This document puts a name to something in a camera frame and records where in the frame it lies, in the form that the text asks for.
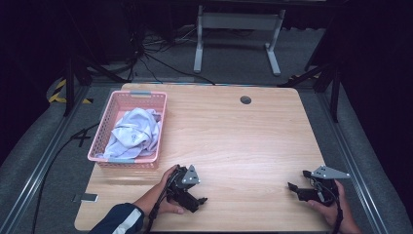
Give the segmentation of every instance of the light wood surface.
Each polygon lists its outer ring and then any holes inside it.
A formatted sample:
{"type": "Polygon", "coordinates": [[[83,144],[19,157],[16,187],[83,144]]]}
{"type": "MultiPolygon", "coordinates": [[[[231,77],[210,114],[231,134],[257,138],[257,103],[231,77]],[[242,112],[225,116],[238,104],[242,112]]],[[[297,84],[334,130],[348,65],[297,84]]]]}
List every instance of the light wood surface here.
{"type": "Polygon", "coordinates": [[[207,197],[195,212],[161,214],[153,231],[325,231],[323,218],[289,191],[310,187],[302,171],[323,165],[319,147],[293,89],[127,84],[123,90],[168,93],[159,169],[98,165],[75,220],[92,229],[116,204],[134,202],[174,164],[194,165],[201,183],[189,192],[207,197]],[[248,96],[251,104],[242,104],[248,96]]]}

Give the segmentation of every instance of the person's hand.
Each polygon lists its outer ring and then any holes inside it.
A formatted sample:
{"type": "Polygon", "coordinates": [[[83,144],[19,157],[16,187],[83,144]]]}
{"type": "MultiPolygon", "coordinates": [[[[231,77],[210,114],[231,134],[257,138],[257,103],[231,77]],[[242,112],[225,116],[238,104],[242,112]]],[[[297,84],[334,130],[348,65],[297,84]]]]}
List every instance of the person's hand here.
{"type": "MultiPolygon", "coordinates": [[[[340,225],[340,233],[351,233],[351,234],[356,234],[356,233],[361,233],[360,229],[356,225],[355,220],[353,219],[352,211],[350,210],[350,205],[347,202],[346,199],[346,193],[344,191],[343,184],[341,184],[339,181],[335,180],[337,187],[338,187],[338,192],[339,192],[339,200],[340,200],[340,207],[341,210],[343,210],[343,220],[340,225]]],[[[325,205],[310,200],[308,201],[308,204],[312,209],[315,211],[319,212],[322,214],[327,221],[327,223],[330,226],[335,225],[335,221],[337,219],[337,204],[334,203],[330,207],[326,207],[325,205]]]]}
{"type": "MultiPolygon", "coordinates": [[[[142,197],[137,199],[133,204],[136,205],[137,207],[141,208],[145,215],[149,215],[152,211],[152,208],[154,207],[155,203],[158,201],[159,196],[162,193],[162,190],[164,190],[168,178],[170,175],[173,173],[173,171],[176,169],[176,165],[168,169],[164,175],[162,176],[161,181],[153,186],[149,191],[147,191],[142,197]]],[[[182,215],[184,212],[183,208],[180,206],[177,206],[175,204],[171,204],[167,201],[167,199],[163,199],[160,205],[160,208],[158,210],[158,214],[162,213],[174,213],[174,214],[180,214],[182,215]]]]}

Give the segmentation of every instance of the silver triangular plate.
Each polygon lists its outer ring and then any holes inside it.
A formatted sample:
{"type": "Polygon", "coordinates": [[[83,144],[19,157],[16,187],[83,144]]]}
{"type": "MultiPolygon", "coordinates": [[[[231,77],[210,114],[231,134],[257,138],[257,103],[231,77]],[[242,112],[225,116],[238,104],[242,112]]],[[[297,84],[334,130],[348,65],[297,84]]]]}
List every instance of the silver triangular plate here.
{"type": "Polygon", "coordinates": [[[320,166],[311,176],[319,178],[350,178],[350,174],[342,173],[326,166],[320,166]]]}
{"type": "Polygon", "coordinates": [[[195,171],[194,165],[189,166],[188,171],[186,172],[185,176],[182,179],[183,184],[197,184],[200,183],[200,179],[198,178],[198,174],[195,171]]]}

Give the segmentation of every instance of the folded garment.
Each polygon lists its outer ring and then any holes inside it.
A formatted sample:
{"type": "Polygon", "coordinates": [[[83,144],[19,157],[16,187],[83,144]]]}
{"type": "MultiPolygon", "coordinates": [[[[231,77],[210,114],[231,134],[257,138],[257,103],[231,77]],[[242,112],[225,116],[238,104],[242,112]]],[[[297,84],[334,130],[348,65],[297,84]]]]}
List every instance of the folded garment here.
{"type": "Polygon", "coordinates": [[[156,151],[162,121],[154,109],[136,108],[125,113],[112,130],[109,142],[99,158],[131,159],[156,151]]]}

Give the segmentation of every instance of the person's left hand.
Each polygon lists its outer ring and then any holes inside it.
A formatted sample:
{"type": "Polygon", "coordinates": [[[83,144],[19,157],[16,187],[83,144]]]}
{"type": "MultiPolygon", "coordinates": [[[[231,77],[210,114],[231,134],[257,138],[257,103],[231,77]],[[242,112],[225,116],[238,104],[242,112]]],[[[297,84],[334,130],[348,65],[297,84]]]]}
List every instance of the person's left hand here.
{"type": "MultiPolygon", "coordinates": [[[[168,178],[170,177],[170,175],[173,173],[175,169],[176,169],[176,165],[168,169],[162,176],[162,179],[159,183],[157,183],[155,186],[149,189],[142,197],[140,197],[133,203],[137,207],[141,208],[144,211],[146,216],[148,216],[151,213],[152,208],[154,207],[155,203],[158,201],[158,198],[161,195],[162,190],[164,190],[167,184],[168,178]]],[[[164,198],[158,210],[158,214],[162,214],[162,213],[173,213],[173,214],[182,215],[184,213],[184,210],[180,206],[169,203],[167,199],[164,198]]]]}

